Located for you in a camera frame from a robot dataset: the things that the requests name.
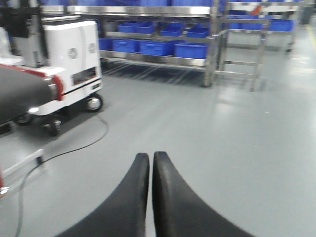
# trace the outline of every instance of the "logo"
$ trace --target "logo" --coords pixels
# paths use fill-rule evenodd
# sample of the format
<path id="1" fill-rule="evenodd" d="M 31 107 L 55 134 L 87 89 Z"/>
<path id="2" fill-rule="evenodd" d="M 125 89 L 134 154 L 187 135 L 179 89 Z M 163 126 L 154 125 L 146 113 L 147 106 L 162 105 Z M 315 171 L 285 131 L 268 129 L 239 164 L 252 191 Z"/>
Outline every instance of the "logo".
<path id="1" fill-rule="evenodd" d="M 95 51 L 96 51 L 95 43 L 89 44 L 89 52 L 90 53 L 95 53 Z"/>
<path id="2" fill-rule="evenodd" d="M 68 50 L 68 56 L 70 59 L 76 59 L 78 58 L 78 51 L 76 48 L 71 48 Z"/>

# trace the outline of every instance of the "stainless steel shelf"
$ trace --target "stainless steel shelf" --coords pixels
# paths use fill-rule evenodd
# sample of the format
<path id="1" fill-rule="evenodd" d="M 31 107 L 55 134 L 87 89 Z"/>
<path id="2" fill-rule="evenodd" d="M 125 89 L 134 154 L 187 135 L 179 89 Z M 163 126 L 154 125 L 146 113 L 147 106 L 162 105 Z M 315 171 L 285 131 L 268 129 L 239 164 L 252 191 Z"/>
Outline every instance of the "stainless steel shelf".
<path id="1" fill-rule="evenodd" d="M 193 67 L 203 69 L 205 59 L 177 58 L 173 56 L 154 56 L 139 53 L 122 53 L 108 50 L 100 50 L 100 57 L 107 59 L 124 59 L 127 61 L 137 61 L 144 64 L 165 64 L 179 67 Z"/>
<path id="2" fill-rule="evenodd" d="M 161 40 L 161 41 L 167 41 L 167 40 L 185 40 L 187 42 L 194 42 L 194 43 L 212 43 L 214 41 L 214 38 L 208 37 L 208 38 L 192 38 L 187 37 L 186 35 L 182 36 L 155 36 L 155 40 Z"/>
<path id="3" fill-rule="evenodd" d="M 41 6 L 43 14 L 65 14 L 67 7 L 59 5 L 45 5 Z"/>
<path id="4" fill-rule="evenodd" d="M 270 20 L 261 20 L 261 19 L 219 18 L 218 21 L 222 23 L 262 23 L 262 24 L 270 23 Z"/>
<path id="5" fill-rule="evenodd" d="M 106 37 L 115 37 L 115 38 L 133 38 L 133 39 L 151 39 L 159 41 L 168 41 L 168 40 L 185 40 L 188 42 L 196 43 L 211 43 L 214 38 L 192 38 L 187 37 L 186 35 L 181 36 L 160 36 L 158 32 L 152 34 L 140 34 L 140 33 L 125 33 L 125 32 L 106 32 Z"/>
<path id="6" fill-rule="evenodd" d="M 239 30 L 239 29 L 229 29 L 230 32 L 233 33 L 242 33 L 242 34 L 253 34 L 259 35 L 262 33 L 261 30 Z M 289 36 L 293 32 L 292 31 L 267 31 L 267 35 L 282 35 L 282 36 Z"/>
<path id="7" fill-rule="evenodd" d="M 303 2 L 284 1 L 284 2 L 229 2 L 233 6 L 300 6 Z"/>
<path id="8" fill-rule="evenodd" d="M 118 37 L 118 38 L 133 38 L 133 39 L 151 39 L 154 37 L 152 34 L 140 34 L 140 33 L 126 33 L 126 32 L 106 32 L 106 37 Z"/>
<path id="9" fill-rule="evenodd" d="M 212 7 L 207 6 L 68 6 L 68 12 L 79 15 L 197 17 L 209 18 Z"/>

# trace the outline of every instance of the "shelf leg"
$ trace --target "shelf leg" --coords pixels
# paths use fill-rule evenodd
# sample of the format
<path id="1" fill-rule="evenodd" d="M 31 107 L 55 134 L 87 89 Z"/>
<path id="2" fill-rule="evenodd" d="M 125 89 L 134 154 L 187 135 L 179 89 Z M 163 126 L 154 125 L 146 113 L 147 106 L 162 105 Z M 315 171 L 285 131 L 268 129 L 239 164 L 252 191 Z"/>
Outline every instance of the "shelf leg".
<path id="1" fill-rule="evenodd" d="M 257 79 L 261 75 L 262 64 L 263 64 L 264 53 L 265 53 L 265 47 L 266 47 L 267 29 L 268 29 L 268 25 L 265 24 L 264 25 L 264 29 L 263 29 L 263 31 L 260 34 L 260 44 L 259 44 L 258 52 L 257 52 L 257 54 L 258 54 L 258 56 L 257 56 L 257 65 L 255 67 L 254 78 L 252 80 L 252 85 L 251 85 L 250 91 L 254 91 Z"/>

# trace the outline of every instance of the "blue plastic bin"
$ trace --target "blue plastic bin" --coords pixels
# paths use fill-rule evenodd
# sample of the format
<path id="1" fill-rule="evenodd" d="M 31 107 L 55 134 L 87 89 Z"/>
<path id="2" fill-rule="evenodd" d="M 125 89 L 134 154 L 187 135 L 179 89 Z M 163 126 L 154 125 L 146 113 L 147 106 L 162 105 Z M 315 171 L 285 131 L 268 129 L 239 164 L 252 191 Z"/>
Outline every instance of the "blue plastic bin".
<path id="1" fill-rule="evenodd" d="M 174 55 L 175 44 L 184 42 L 184 40 L 173 40 L 166 42 L 143 40 L 140 42 L 140 53 L 160 56 Z"/>
<path id="2" fill-rule="evenodd" d="M 239 19 L 250 19 L 250 20 L 256 20 L 258 19 L 258 15 L 241 15 L 239 16 Z M 262 24 L 260 23 L 241 23 L 241 29 L 245 30 L 260 30 L 262 27 Z"/>
<path id="3" fill-rule="evenodd" d="M 140 0 L 117 0 L 123 6 L 140 6 Z"/>
<path id="4" fill-rule="evenodd" d="M 179 58 L 204 59 L 208 45 L 205 43 L 178 43 L 175 45 L 175 55 Z"/>
<path id="5" fill-rule="evenodd" d="M 113 48 L 113 40 L 110 38 L 101 38 L 99 39 L 99 49 L 100 50 L 110 50 Z"/>
<path id="6" fill-rule="evenodd" d="M 124 53 L 138 53 L 139 40 L 136 39 L 113 39 L 113 50 Z"/>
<path id="7" fill-rule="evenodd" d="M 239 19 L 240 15 L 227 15 L 228 19 Z M 226 26 L 228 26 L 229 29 L 241 29 L 241 23 L 235 22 L 235 23 L 227 23 Z"/>
<path id="8" fill-rule="evenodd" d="M 172 6 L 213 6 L 213 0 L 172 0 Z"/>
<path id="9" fill-rule="evenodd" d="M 140 22 L 135 27 L 136 33 L 150 34 L 155 31 L 154 23 L 151 21 Z"/>
<path id="10" fill-rule="evenodd" d="M 162 36 L 180 36 L 182 35 L 184 26 L 184 23 L 170 23 L 160 31 L 160 34 Z"/>
<path id="11" fill-rule="evenodd" d="M 116 0 L 77 0 L 79 6 L 117 6 Z"/>
<path id="12" fill-rule="evenodd" d="M 41 3 L 43 5 L 63 5 L 63 6 L 69 5 L 68 0 L 41 0 Z"/>
<path id="13" fill-rule="evenodd" d="M 272 19 L 270 22 L 270 31 L 292 31 L 294 27 L 293 20 Z"/>
<path id="14" fill-rule="evenodd" d="M 140 0 L 140 6 L 171 6 L 171 0 Z"/>
<path id="15" fill-rule="evenodd" d="M 202 28 L 198 26 L 193 26 L 191 29 L 187 31 L 187 37 L 193 38 L 205 38 L 209 35 L 208 28 Z"/>
<path id="16" fill-rule="evenodd" d="M 244 2 L 261 2 L 261 0 L 242 0 Z"/>
<path id="17" fill-rule="evenodd" d="M 119 32 L 126 32 L 126 33 L 134 33 L 136 32 L 136 26 L 138 25 L 137 21 L 126 21 L 120 25 L 118 25 Z"/>
<path id="18" fill-rule="evenodd" d="M 228 11 L 229 15 L 246 15 L 247 11 L 239 11 L 239 10 L 230 10 Z"/>

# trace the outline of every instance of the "caster wheel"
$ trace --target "caster wheel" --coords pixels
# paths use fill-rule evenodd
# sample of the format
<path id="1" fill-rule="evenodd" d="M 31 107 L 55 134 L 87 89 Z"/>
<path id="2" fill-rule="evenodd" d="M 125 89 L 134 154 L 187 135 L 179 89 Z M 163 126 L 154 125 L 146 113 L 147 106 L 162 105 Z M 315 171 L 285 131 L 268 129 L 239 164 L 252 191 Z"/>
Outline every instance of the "caster wheel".
<path id="1" fill-rule="evenodd" d="M 15 118 L 13 121 L 20 126 L 26 126 L 29 125 L 34 119 L 34 116 L 28 113 L 25 113 L 17 118 Z"/>
<path id="2" fill-rule="evenodd" d="M 89 113 L 98 112 L 103 107 L 103 99 L 97 93 L 89 95 L 86 99 L 86 102 L 86 111 Z"/>
<path id="3" fill-rule="evenodd" d="M 61 127 L 61 121 L 57 118 L 53 118 L 45 125 L 45 127 L 47 127 L 48 134 L 50 136 L 57 137 Z"/>

